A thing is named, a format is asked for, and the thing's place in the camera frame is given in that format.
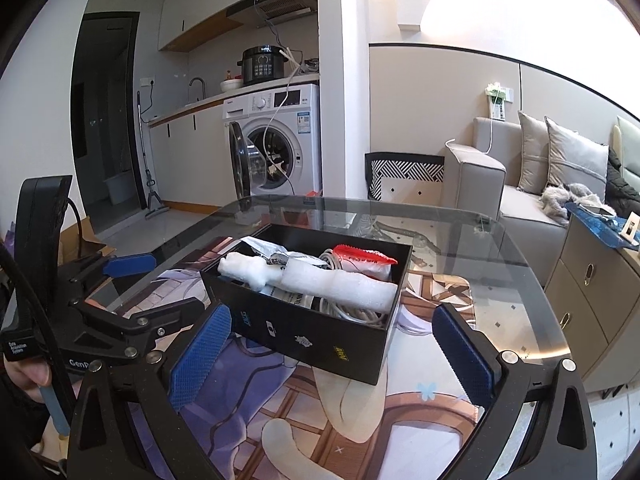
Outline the left hand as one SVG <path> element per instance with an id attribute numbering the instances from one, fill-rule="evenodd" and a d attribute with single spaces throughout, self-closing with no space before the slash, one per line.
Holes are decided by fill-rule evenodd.
<path id="1" fill-rule="evenodd" d="M 17 388 L 20 388 L 32 400 L 43 403 L 42 388 L 50 387 L 52 372 L 49 364 L 40 359 L 10 362 L 3 359 L 6 374 Z"/>

